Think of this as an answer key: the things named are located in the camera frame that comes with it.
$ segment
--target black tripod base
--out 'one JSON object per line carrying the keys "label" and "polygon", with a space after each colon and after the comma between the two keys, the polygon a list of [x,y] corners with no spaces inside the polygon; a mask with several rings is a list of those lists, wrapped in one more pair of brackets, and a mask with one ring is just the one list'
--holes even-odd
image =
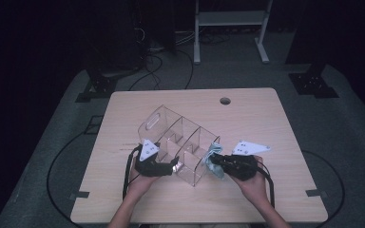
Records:
{"label": "black tripod base", "polygon": [[335,90],[327,86],[321,76],[306,73],[291,73],[289,78],[299,95],[314,95],[316,98],[338,98]]}

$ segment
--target white metal stand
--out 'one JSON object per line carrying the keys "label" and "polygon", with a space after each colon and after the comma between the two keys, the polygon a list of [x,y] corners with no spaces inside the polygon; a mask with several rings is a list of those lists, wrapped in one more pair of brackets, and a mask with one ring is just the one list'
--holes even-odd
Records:
{"label": "white metal stand", "polygon": [[268,0],[266,10],[255,11],[211,11],[200,12],[200,0],[196,0],[195,7],[195,42],[194,64],[201,63],[200,27],[202,26],[248,26],[261,25],[259,37],[255,39],[259,55],[263,63],[269,63],[269,58],[263,47],[263,38],[269,20],[273,0]]}

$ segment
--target gray floor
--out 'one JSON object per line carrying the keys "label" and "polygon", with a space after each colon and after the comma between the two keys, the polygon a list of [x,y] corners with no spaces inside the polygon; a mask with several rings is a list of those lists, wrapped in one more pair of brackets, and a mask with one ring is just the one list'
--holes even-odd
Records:
{"label": "gray floor", "polygon": [[[282,102],[301,149],[312,151],[327,160],[342,178],[346,197],[342,209],[325,227],[365,227],[365,105],[357,98],[346,78],[327,66],[322,76],[339,98],[316,99],[298,95],[288,73],[303,72],[308,66],[284,64],[292,33],[267,33],[265,49],[270,63],[263,64],[254,44],[255,34],[231,35],[228,42],[202,46],[202,63],[194,66],[189,89],[272,87]],[[192,57],[192,45],[179,47]],[[156,71],[160,89],[184,89],[191,64],[186,55],[164,52]],[[148,67],[159,65],[148,58]],[[120,80],[116,90],[128,90],[147,71]],[[19,180],[0,217],[0,227],[73,227],[52,206],[46,182],[55,156],[75,136],[83,132],[91,116],[104,115],[108,99],[75,103],[85,89],[88,77],[84,71],[75,76],[38,143],[28,167]],[[132,90],[158,89],[153,77],[146,77]],[[95,135],[82,135],[66,147],[52,166],[51,195],[66,216],[79,190]],[[341,189],[334,171],[316,156],[304,155],[328,213],[337,209]],[[294,227],[316,227],[317,224],[296,223]],[[105,224],[83,224],[84,227],[105,227]]]}

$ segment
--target acrylic divider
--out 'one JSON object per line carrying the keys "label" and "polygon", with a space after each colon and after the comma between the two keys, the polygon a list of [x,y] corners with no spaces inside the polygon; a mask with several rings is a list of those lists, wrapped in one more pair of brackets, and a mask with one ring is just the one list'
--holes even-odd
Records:
{"label": "acrylic divider", "polygon": [[195,186],[206,171],[202,158],[211,143],[220,138],[205,128],[166,108],[157,108],[138,130],[141,142],[144,139],[160,143],[158,162],[170,162],[176,157],[174,167],[177,176]]}

